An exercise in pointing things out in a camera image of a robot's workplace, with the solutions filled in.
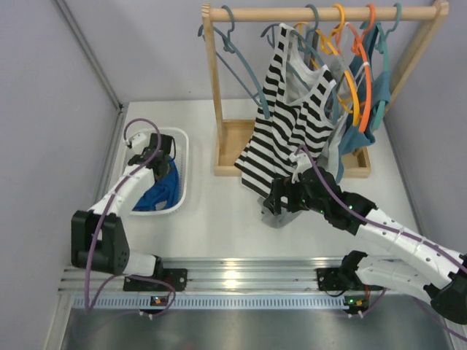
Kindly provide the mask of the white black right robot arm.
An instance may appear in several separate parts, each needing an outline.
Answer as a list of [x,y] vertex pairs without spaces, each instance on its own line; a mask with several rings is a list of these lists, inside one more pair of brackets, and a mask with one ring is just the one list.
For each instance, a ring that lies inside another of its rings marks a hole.
[[334,228],[395,256],[380,260],[356,250],[345,255],[335,273],[343,290],[392,289],[427,303],[451,322],[466,323],[466,256],[406,228],[362,195],[341,190],[323,168],[309,169],[298,180],[274,179],[263,210],[274,216],[315,211]]

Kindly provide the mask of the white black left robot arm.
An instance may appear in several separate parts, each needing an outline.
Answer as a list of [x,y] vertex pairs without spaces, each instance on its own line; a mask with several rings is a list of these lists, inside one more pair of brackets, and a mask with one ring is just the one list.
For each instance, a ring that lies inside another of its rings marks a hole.
[[72,265],[112,275],[139,275],[146,288],[158,289],[165,280],[161,259],[130,250],[123,219],[150,188],[174,170],[174,138],[139,133],[130,145],[134,154],[117,184],[98,203],[87,211],[76,211],[72,217]]

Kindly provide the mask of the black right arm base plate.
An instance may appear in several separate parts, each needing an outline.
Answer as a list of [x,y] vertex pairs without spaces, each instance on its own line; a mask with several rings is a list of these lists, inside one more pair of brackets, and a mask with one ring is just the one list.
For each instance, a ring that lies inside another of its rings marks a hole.
[[316,274],[318,289],[333,297],[341,296],[345,292],[360,292],[366,289],[354,271],[341,268],[318,268]]

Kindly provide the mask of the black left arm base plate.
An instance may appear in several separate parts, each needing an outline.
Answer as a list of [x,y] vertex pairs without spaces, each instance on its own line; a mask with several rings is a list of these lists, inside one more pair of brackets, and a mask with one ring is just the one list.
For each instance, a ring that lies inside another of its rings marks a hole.
[[127,276],[123,284],[125,292],[162,292],[169,291],[164,284],[170,284],[176,292],[184,291],[188,282],[188,270],[185,268],[164,268],[162,274],[157,276]]

